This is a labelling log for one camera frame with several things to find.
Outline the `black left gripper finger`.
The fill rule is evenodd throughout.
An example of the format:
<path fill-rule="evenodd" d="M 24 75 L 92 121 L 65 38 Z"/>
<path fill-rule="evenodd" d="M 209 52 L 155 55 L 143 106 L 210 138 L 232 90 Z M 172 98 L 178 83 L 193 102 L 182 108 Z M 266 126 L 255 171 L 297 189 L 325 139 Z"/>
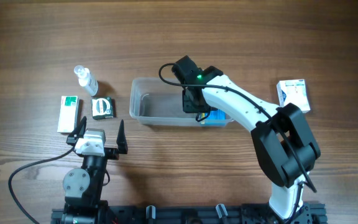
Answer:
<path fill-rule="evenodd" d="M 116 144 L 117 144 L 117 150 L 120 154 L 128 153 L 128 145 L 127 145 L 127 141 L 126 141 L 123 120 L 121 120 L 121 122 L 120 122 L 119 131 L 118 131 L 117 139 L 116 139 Z"/>
<path fill-rule="evenodd" d="M 86 131 L 87 117 L 82 117 L 76 128 L 69 134 L 70 138 L 82 138 Z"/>

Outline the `blue lozenge box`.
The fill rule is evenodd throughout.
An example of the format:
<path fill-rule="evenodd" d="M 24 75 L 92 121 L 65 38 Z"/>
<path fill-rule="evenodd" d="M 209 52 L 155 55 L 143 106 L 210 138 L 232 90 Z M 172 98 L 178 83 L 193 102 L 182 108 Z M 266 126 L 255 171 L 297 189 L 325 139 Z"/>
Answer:
<path fill-rule="evenodd" d="M 221 110 L 201 113 L 200 118 L 202 126 L 225 126 L 227 124 L 226 114 Z"/>

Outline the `green balm box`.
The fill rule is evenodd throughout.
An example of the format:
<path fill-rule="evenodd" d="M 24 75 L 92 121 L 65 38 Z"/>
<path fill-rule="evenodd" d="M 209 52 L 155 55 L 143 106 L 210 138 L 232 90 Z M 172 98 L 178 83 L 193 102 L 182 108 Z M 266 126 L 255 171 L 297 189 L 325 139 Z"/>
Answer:
<path fill-rule="evenodd" d="M 110 96 L 92 98 L 91 113 L 95 120 L 108 119 L 114 117 L 114 104 Z"/>

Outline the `white plaster box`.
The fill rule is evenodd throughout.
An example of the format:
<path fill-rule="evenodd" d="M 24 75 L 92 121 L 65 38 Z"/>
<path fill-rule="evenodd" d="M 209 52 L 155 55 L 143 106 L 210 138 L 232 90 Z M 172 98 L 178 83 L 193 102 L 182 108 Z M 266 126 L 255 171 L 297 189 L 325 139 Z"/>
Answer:
<path fill-rule="evenodd" d="M 292 103 L 299 107 L 303 113 L 310 111 L 310 104 L 306 94 L 304 79 L 282 80 L 277 83 L 278 99 L 281 107 Z"/>

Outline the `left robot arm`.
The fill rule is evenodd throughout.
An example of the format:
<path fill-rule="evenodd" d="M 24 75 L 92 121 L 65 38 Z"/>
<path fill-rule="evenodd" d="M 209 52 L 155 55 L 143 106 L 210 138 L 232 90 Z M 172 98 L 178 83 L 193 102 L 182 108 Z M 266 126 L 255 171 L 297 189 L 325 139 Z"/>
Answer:
<path fill-rule="evenodd" d="M 63 224 L 117 223 L 118 219 L 109 208 L 108 202 L 101 200 L 104 177 L 109 176 L 108 160 L 118 160 L 121 154 L 128 153 L 128 146 L 121 121 L 116 139 L 116 147 L 106 147 L 106 135 L 102 129 L 86 127 L 86 117 L 68 135 L 67 144 L 83 158 L 80 168 L 70 170 L 63 178 L 65 206 L 60 222 Z"/>

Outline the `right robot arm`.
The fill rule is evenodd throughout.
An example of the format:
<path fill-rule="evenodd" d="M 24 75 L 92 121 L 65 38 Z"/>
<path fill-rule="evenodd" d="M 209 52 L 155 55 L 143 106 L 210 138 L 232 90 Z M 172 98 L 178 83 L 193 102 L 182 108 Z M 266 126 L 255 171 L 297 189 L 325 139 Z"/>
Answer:
<path fill-rule="evenodd" d="M 281 223 L 298 218 L 304 187 L 316 191 L 309 173 L 321 155 L 301 109 L 261 100 L 213 66 L 177 65 L 172 72 L 183 88 L 185 112 L 221 110 L 250 132 L 259 166 L 272 182 L 270 212 Z"/>

